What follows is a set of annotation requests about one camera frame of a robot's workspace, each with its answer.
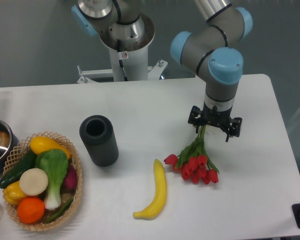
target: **black cup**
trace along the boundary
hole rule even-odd
[[[114,128],[108,118],[102,115],[86,118],[81,123],[79,133],[95,165],[107,167],[117,161],[118,146]]]

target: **banana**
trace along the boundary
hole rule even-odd
[[[152,202],[142,211],[133,213],[135,219],[154,219],[162,211],[167,200],[167,181],[162,163],[156,159],[153,163],[155,195]]]

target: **fake vegetable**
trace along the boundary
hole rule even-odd
[[[19,221],[24,224],[33,224],[45,214],[44,202],[35,196],[23,199],[16,209]]]
[[[76,188],[78,182],[77,172],[75,168],[69,164],[67,174],[63,180],[62,185],[69,190]]]
[[[60,209],[52,214],[50,217],[48,217],[48,219],[46,220],[46,223],[49,224],[49,223],[52,223],[54,220],[56,220],[58,217],[60,217],[62,214],[64,214],[64,212],[70,208],[71,206],[71,203],[74,199],[72,197],[70,197],[61,207]]]
[[[19,205],[28,196],[21,190],[19,181],[11,183],[3,190],[4,199],[12,205]]]
[[[19,186],[26,195],[37,196],[46,190],[48,176],[45,171],[39,168],[29,169],[20,177]]]
[[[71,158],[71,152],[68,149],[47,136],[35,136],[32,138],[30,148],[37,155],[51,149],[60,149],[65,152],[67,159]]]
[[[45,171],[48,176],[44,197],[44,205],[48,210],[54,210],[61,205],[60,187],[67,174],[68,164],[67,155],[60,149],[44,151],[35,160],[35,167]]]
[[[21,175],[35,166],[37,155],[29,149],[14,167],[0,179],[0,188],[5,189],[10,184],[19,181]]]
[[[153,163],[155,195],[152,202],[142,211],[133,213],[135,219],[153,219],[162,211],[167,200],[167,181],[162,163],[156,159]]]

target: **woven basket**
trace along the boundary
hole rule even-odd
[[[10,218],[16,224],[18,224],[19,227],[30,231],[44,231],[61,225],[66,220],[68,220],[71,217],[71,215],[76,211],[80,203],[81,194],[82,194],[82,170],[81,170],[80,160],[78,157],[78,152],[75,149],[74,145],[65,136],[53,132],[44,132],[44,133],[33,134],[31,137],[27,137],[25,140],[22,140],[21,142],[18,143],[17,146],[13,148],[13,150],[10,152],[10,155],[7,157],[7,160],[5,162],[3,174],[6,174],[24,156],[24,154],[30,148],[31,139],[36,136],[49,137],[57,141],[59,144],[63,145],[64,147],[66,147],[72,153],[72,157],[70,158],[69,163],[74,167],[74,169],[76,170],[76,174],[78,176],[76,189],[67,190],[61,186],[60,189],[61,204],[64,204],[70,197],[73,197],[73,201],[71,203],[71,206],[68,208],[68,210],[65,211],[63,215],[59,216],[53,222],[44,223],[46,222],[46,219],[52,214],[54,214],[56,211],[58,211],[58,209],[45,210],[43,217],[38,222],[32,224],[24,224],[21,223],[17,217],[18,206],[11,205],[5,202],[6,210],[10,215]]]

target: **yellow squash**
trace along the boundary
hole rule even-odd
[[[136,219],[154,219],[164,209],[167,200],[167,181],[162,163],[156,159],[153,164],[155,195],[153,201],[142,211],[133,213]]]
[[[30,141],[31,150],[39,155],[45,151],[49,151],[51,149],[60,149],[63,150],[68,159],[71,158],[71,152],[66,149],[64,146],[57,143],[55,140],[51,139],[47,136],[35,136]]]

